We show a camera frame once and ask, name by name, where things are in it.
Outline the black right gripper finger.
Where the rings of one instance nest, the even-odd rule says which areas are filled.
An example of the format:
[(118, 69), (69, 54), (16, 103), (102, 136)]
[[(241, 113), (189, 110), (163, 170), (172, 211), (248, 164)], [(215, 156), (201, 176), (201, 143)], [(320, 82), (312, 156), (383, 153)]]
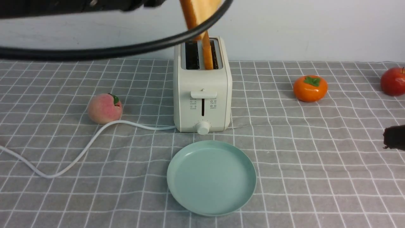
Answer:
[(385, 128), (383, 133), (384, 149), (405, 151), (405, 125)]

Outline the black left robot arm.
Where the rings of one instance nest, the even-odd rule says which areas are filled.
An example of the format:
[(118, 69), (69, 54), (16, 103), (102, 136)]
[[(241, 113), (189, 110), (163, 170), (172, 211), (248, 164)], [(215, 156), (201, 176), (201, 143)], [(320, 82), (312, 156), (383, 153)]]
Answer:
[(0, 18), (24, 18), (102, 11), (156, 8), (164, 0), (1, 0)]

